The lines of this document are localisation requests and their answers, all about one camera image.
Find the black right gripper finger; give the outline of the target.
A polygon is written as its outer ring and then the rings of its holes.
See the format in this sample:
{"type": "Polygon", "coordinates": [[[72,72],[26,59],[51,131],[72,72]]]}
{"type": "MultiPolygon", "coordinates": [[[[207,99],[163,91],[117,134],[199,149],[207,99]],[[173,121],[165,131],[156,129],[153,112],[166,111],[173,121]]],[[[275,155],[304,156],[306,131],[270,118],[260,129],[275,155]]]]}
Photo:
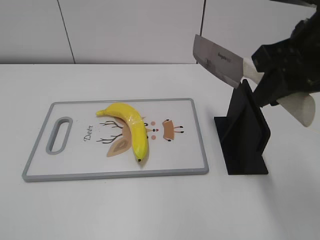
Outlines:
{"type": "Polygon", "coordinates": [[[261,45],[251,56],[257,72],[268,72],[272,69],[287,66],[295,56],[295,48],[285,39],[273,44],[261,45]]]}
{"type": "Polygon", "coordinates": [[[258,67],[253,68],[262,74],[251,98],[257,107],[276,102],[291,94],[306,91],[306,73],[298,67],[258,67]]]}

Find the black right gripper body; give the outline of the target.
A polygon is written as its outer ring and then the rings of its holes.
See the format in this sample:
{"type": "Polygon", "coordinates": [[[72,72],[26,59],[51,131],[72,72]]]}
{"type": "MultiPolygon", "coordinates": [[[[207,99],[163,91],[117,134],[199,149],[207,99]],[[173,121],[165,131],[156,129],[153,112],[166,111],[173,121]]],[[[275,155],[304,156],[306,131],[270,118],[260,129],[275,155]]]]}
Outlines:
{"type": "Polygon", "coordinates": [[[295,51],[284,94],[320,91],[320,7],[294,27],[289,46],[295,51]]]}

